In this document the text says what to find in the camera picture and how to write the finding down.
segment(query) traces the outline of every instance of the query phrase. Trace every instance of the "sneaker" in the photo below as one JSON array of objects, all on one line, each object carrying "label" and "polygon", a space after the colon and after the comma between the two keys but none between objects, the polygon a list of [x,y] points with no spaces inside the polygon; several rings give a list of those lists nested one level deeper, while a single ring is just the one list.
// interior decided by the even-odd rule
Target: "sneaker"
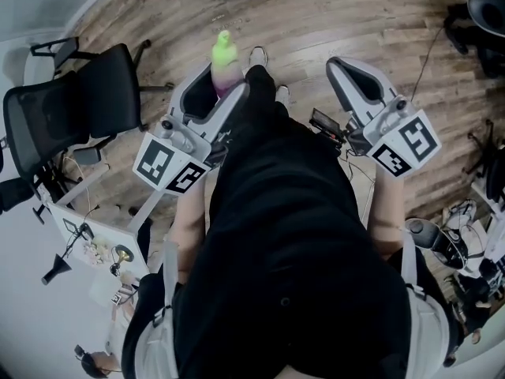
[{"label": "sneaker", "polygon": [[249,68],[260,65],[267,67],[268,57],[267,52],[262,47],[255,47],[249,56]]},{"label": "sneaker", "polygon": [[286,85],[280,85],[277,88],[275,101],[280,102],[287,110],[290,109],[291,93]]}]

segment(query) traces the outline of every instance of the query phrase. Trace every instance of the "wooden floor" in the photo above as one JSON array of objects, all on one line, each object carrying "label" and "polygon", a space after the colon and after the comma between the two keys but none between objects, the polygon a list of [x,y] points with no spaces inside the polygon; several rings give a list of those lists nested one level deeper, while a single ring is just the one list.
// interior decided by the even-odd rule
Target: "wooden floor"
[{"label": "wooden floor", "polygon": [[[346,116],[325,76],[333,55],[365,60],[389,75],[407,96],[413,91],[428,48],[442,26],[447,6],[465,0],[100,0],[78,24],[86,51],[101,52],[116,43],[135,51],[142,40],[152,48],[138,69],[141,84],[178,83],[208,59],[217,34],[229,29],[240,48],[244,67],[253,47],[265,47],[268,68],[292,95],[290,114],[307,123],[314,107],[340,122]],[[486,79],[474,51],[461,56],[440,33],[414,103],[426,110],[440,140],[441,153],[406,183],[409,215],[436,219],[443,206],[466,198],[471,178],[462,174],[477,157],[467,133],[484,134],[484,120],[503,132],[503,81]],[[142,97],[142,118],[151,128],[166,110],[170,95]],[[121,135],[105,151],[111,171],[90,189],[91,203],[141,205],[151,192],[132,173],[142,133]],[[373,178],[366,159],[352,159]],[[84,169],[88,174],[91,168]],[[353,171],[360,212],[370,181]],[[209,182],[208,198],[214,178]],[[87,210],[85,196],[77,204]],[[167,232],[174,202],[167,198],[155,210],[153,249]],[[432,257],[428,263],[441,279],[450,272]]]}]

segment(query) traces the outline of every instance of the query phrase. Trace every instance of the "plastic bottle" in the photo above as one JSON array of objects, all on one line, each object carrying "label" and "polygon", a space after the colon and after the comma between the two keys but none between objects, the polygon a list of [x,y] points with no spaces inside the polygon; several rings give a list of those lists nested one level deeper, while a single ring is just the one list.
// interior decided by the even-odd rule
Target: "plastic bottle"
[{"label": "plastic bottle", "polygon": [[238,62],[237,45],[232,41],[230,31],[221,31],[212,48],[212,83],[215,92],[221,98],[230,87],[244,80],[244,74]]}]

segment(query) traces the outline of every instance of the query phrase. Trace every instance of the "black office chair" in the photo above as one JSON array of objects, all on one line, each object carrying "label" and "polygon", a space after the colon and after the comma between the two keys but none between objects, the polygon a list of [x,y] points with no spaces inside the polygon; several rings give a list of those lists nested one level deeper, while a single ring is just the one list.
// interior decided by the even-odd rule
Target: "black office chair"
[{"label": "black office chair", "polygon": [[481,151],[480,159],[469,169],[463,169],[467,174],[472,174],[477,168],[482,167],[482,171],[477,173],[478,178],[486,178],[486,197],[495,202],[499,199],[505,200],[505,148],[498,148],[495,145],[493,130],[494,124],[486,119],[486,126],[489,128],[488,139],[481,143],[473,133],[468,134],[468,138],[475,141]]},{"label": "black office chair", "polygon": [[29,200],[33,195],[30,184],[22,178],[0,182],[0,215]]},{"label": "black office chair", "polygon": [[100,161],[99,150],[117,133],[145,130],[140,119],[140,92],[168,92],[173,88],[172,84],[138,85],[136,68],[149,46],[150,42],[144,41],[132,60],[126,45],[118,44],[90,57],[77,72],[6,93],[6,141],[24,180],[32,182],[50,159],[69,146],[87,143],[89,137],[106,139],[74,151],[76,160],[83,164]]},{"label": "black office chair", "polygon": [[[448,11],[445,32],[458,52],[468,54],[468,46],[473,45],[486,76],[505,75],[505,0],[468,0]],[[471,19],[475,25],[453,27],[457,19]]]}]

